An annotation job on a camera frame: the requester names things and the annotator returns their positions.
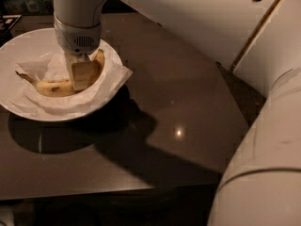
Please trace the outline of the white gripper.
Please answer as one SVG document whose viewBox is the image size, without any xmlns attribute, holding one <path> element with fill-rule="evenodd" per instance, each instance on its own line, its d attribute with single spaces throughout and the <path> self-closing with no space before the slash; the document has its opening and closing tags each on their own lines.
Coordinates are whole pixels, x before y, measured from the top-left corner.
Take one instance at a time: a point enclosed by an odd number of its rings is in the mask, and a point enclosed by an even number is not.
<svg viewBox="0 0 301 226">
<path fill-rule="evenodd" d="M 92 61 L 88 54 L 99 47 L 101 24 L 92 27 L 72 26 L 55 17 L 54 26 L 58 45 L 66 52 L 66 66 L 73 89 L 80 91 L 89 88 L 100 75 L 99 63 Z"/>
</svg>

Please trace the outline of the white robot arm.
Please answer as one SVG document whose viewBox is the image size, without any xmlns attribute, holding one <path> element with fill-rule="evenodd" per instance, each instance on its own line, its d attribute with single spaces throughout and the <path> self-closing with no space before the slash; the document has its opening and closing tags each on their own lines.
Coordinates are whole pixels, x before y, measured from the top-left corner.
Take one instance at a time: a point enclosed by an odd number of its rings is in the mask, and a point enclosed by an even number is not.
<svg viewBox="0 0 301 226">
<path fill-rule="evenodd" d="M 76 90 L 94 71 L 106 0 L 54 0 Z M 265 97 L 214 197 L 208 226 L 301 226 L 301 0 L 120 0 Z"/>
</svg>

